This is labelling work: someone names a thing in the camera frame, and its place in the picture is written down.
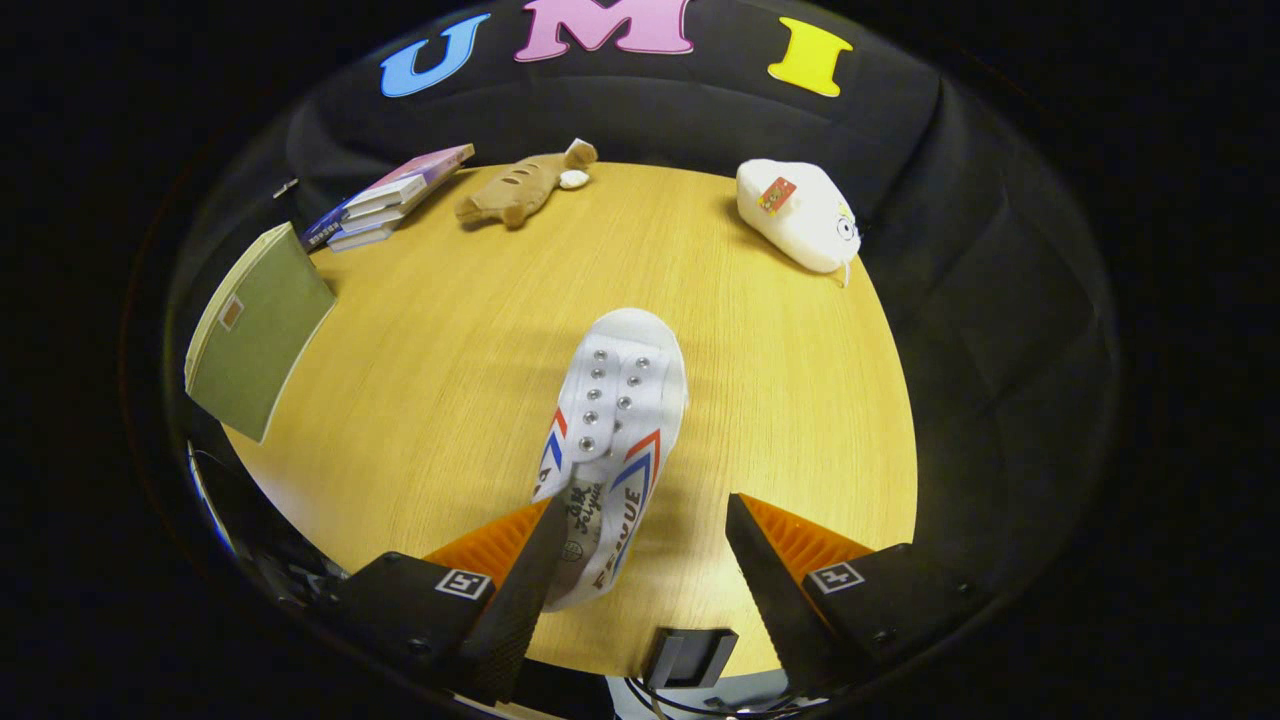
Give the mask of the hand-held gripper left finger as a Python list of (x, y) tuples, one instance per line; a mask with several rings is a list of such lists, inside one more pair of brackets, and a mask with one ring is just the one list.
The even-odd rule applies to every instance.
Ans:
[(330, 629), (417, 683), (507, 702), (566, 532), (544, 498), (424, 557), (385, 552), (332, 588)]

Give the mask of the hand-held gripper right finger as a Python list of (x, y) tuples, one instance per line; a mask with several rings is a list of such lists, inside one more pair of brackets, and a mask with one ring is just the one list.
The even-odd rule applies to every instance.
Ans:
[(791, 691), (873, 682), (991, 600), (911, 543), (870, 550), (745, 493), (730, 496), (724, 533)]

